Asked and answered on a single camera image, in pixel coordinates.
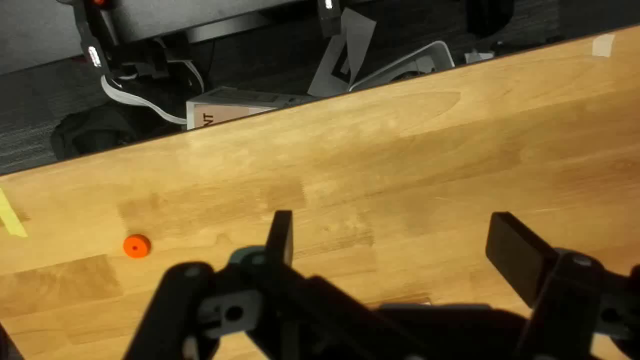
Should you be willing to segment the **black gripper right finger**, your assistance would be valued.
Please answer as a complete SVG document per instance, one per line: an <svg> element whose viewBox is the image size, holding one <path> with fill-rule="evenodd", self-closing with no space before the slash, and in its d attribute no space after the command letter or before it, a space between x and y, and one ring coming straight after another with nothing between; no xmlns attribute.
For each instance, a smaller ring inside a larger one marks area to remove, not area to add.
<svg viewBox="0 0 640 360"><path fill-rule="evenodd" d="M535 308L559 251L535 229L510 212L490 216L486 257L513 285L513 289Z"/></svg>

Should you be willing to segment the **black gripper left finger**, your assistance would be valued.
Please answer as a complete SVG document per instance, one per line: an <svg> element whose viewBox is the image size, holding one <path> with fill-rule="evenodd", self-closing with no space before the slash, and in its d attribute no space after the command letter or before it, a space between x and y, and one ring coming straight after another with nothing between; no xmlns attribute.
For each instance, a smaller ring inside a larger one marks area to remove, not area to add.
<svg viewBox="0 0 640 360"><path fill-rule="evenodd" d="M290 264L295 256L293 227L295 227L293 212L276 209L271 223L268 239L267 239L267 251L283 264Z"/></svg>

